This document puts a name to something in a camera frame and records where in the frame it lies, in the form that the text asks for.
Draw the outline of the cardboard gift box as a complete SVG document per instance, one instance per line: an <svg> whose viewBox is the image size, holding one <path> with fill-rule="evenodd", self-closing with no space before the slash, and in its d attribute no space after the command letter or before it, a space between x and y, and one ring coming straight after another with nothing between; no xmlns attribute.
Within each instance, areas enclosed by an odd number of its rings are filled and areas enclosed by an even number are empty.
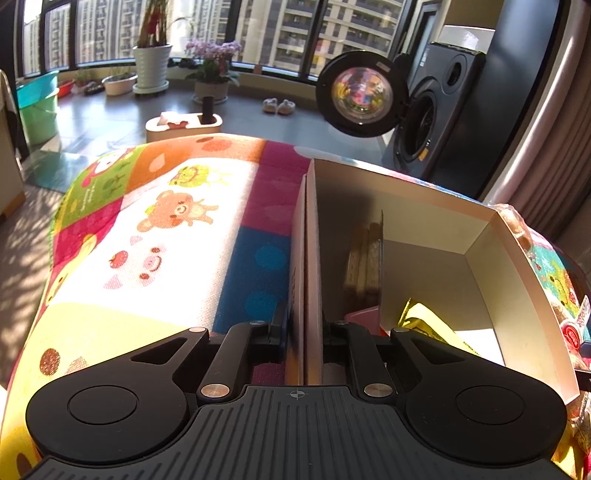
<svg viewBox="0 0 591 480"><path fill-rule="evenodd" d="M363 162L311 161L291 230L291 381L322 383L322 324L345 312L357 227L383 228L380 320L394 328L408 300L434 311L482 357L551 386L579 387L559 323L528 257L500 214Z"/></svg>

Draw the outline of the pink Volcano snack packet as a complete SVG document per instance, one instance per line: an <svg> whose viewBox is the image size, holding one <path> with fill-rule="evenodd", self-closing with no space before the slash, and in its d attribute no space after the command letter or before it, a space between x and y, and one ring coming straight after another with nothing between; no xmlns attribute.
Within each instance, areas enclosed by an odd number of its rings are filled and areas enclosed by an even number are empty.
<svg viewBox="0 0 591 480"><path fill-rule="evenodd" d="M348 313L344 316L346 322L365 327L370 334L379 335L381 332L380 307L373 306Z"/></svg>

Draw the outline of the colourful cartoon play mat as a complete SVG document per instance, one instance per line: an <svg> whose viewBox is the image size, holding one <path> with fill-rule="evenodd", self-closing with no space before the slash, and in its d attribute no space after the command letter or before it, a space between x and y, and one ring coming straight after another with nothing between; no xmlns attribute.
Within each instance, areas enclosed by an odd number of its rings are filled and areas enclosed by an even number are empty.
<svg viewBox="0 0 591 480"><path fill-rule="evenodd" d="M8 387L5 479L561 479L585 409L546 383L421 333L372 335L396 386L359 399L322 355L291 381L291 230L322 153L197 135L109 154L53 223L52 268ZM339 161L357 163L356 161ZM357 227L345 312L379 306L383 228ZM286 358L235 399L198 399L216 345L287 304Z"/></svg>

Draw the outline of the white tray with black bottle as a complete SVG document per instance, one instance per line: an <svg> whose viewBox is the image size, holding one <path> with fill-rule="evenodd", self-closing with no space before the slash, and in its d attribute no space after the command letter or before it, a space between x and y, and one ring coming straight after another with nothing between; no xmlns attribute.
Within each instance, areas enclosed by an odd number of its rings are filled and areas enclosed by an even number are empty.
<svg viewBox="0 0 591 480"><path fill-rule="evenodd" d="M147 143L179 137L219 133L223 124L214 112L214 97L205 96L197 113L162 112L145 123Z"/></svg>

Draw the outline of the pair of white slippers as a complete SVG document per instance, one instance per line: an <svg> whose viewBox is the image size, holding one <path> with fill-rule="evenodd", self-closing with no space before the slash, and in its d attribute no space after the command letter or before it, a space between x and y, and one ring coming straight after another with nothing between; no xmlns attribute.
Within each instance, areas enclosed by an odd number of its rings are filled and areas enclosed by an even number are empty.
<svg viewBox="0 0 591 480"><path fill-rule="evenodd" d="M278 102L276 98L266 98L263 100L263 113L279 114L288 116L296 111L296 104L290 100L284 99Z"/></svg>

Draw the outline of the round washing machine door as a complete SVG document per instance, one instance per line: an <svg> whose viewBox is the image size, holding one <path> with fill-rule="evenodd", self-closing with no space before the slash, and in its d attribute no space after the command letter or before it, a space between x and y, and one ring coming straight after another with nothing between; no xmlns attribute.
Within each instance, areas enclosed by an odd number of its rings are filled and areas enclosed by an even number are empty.
<svg viewBox="0 0 591 480"><path fill-rule="evenodd" d="M406 54L394 60L366 50L336 56L318 76L318 111L346 135L383 135L399 125L408 109L409 68Z"/></svg>

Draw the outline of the pink striped curtain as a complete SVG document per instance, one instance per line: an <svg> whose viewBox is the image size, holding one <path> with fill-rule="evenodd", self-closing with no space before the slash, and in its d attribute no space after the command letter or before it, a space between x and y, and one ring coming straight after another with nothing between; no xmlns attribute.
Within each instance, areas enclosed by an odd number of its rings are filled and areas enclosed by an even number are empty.
<svg viewBox="0 0 591 480"><path fill-rule="evenodd" d="M484 201L555 240L590 194L590 3L572 1L534 115Z"/></svg>

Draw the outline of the purple flower pot plant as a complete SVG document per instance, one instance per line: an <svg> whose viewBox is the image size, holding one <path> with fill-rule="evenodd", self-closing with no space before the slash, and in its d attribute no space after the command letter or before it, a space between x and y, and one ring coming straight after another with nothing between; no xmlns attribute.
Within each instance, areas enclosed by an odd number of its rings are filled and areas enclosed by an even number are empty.
<svg viewBox="0 0 591 480"><path fill-rule="evenodd" d="M211 97L215 104L228 100L229 85L239 86L239 73L233 70L232 60L242 51L242 45L236 41L217 44L192 39L185 49L194 63L186 77L194 81L193 102L201 104L205 97Z"/></svg>

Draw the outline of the black washing machine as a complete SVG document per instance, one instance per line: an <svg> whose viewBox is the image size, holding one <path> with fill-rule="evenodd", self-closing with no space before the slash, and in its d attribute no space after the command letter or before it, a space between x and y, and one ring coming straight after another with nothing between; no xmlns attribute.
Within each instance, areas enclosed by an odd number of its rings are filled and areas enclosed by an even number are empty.
<svg viewBox="0 0 591 480"><path fill-rule="evenodd" d="M431 43L409 86L400 122L383 157L384 167L421 179L436 164L486 62L486 54Z"/></svg>

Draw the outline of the low white planter dish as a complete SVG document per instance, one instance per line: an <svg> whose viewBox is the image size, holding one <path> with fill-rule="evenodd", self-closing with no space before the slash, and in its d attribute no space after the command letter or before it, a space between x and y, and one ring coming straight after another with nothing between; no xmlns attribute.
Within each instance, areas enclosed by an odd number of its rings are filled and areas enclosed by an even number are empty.
<svg viewBox="0 0 591 480"><path fill-rule="evenodd" d="M121 96L132 91L136 80L135 73L123 73L105 77L101 84L107 96Z"/></svg>

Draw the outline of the tall plant white pot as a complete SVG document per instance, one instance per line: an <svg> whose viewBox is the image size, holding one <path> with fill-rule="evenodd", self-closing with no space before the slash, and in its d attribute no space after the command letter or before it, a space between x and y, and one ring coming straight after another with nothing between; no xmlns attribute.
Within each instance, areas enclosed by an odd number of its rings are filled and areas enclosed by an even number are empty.
<svg viewBox="0 0 591 480"><path fill-rule="evenodd" d="M177 22L192 21L183 4L184 1L145 2L137 41L132 49L136 70L132 92L138 97L160 94L168 89L167 68L172 50L169 29Z"/></svg>

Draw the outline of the teal plastic bucket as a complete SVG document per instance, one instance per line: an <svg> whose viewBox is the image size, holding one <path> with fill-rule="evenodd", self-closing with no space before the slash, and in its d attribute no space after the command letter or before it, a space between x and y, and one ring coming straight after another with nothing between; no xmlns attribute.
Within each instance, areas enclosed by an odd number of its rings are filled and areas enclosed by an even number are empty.
<svg viewBox="0 0 591 480"><path fill-rule="evenodd" d="M17 89L20 118L29 146L43 144L57 134L57 71L46 73Z"/></svg>

